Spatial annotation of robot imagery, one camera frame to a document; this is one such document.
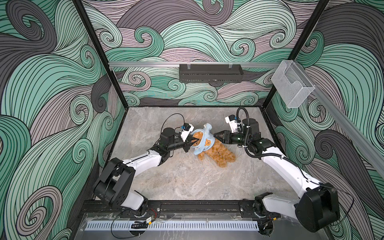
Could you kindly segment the brown teddy bear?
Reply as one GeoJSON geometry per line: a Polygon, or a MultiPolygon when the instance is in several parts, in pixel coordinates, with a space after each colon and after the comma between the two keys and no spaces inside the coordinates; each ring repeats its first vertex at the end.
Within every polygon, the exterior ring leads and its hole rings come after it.
{"type": "MultiPolygon", "coordinates": [[[[200,139],[203,134],[196,133],[193,135],[193,137],[200,139]]],[[[220,141],[216,139],[213,147],[205,152],[200,153],[198,156],[199,160],[203,160],[205,156],[208,156],[213,161],[216,162],[216,164],[221,167],[225,168],[227,167],[228,163],[233,163],[236,161],[236,156],[233,152],[231,152],[227,147],[225,147],[220,141]]]]}

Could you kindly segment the light blue bear hoodie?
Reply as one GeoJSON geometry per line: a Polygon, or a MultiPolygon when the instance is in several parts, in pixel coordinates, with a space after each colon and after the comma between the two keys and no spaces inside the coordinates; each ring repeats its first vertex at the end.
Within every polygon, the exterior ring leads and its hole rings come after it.
{"type": "Polygon", "coordinates": [[[213,134],[211,134],[212,125],[207,123],[204,125],[203,129],[196,129],[193,132],[191,132],[192,135],[196,133],[203,134],[202,137],[200,137],[200,143],[197,146],[191,146],[192,149],[194,149],[194,155],[199,155],[202,152],[205,152],[209,149],[211,149],[216,141],[213,134]]]}

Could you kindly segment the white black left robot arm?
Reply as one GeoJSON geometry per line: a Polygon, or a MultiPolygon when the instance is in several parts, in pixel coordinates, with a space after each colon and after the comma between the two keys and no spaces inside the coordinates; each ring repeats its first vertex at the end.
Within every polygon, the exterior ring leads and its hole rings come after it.
{"type": "Polygon", "coordinates": [[[93,186],[94,195],[111,208],[129,208],[140,212],[146,207],[145,198],[131,186],[135,177],[143,172],[162,165],[175,150],[188,152],[197,141],[193,137],[194,127],[185,124],[181,132],[165,128],[158,141],[144,154],[127,160],[111,159],[93,186]]]}

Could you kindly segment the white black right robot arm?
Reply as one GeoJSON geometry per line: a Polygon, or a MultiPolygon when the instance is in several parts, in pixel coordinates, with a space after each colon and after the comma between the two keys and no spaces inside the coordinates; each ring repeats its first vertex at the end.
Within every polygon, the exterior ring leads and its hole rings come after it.
{"type": "Polygon", "coordinates": [[[240,119],[234,115],[225,118],[230,130],[215,133],[223,144],[238,145],[246,154],[259,159],[275,170],[295,191],[297,199],[264,193],[255,198],[254,209],[266,227],[277,216],[293,218],[308,231],[318,230],[340,219],[338,191],[329,183],[310,176],[290,161],[269,139],[263,138],[255,119],[240,119]]]}

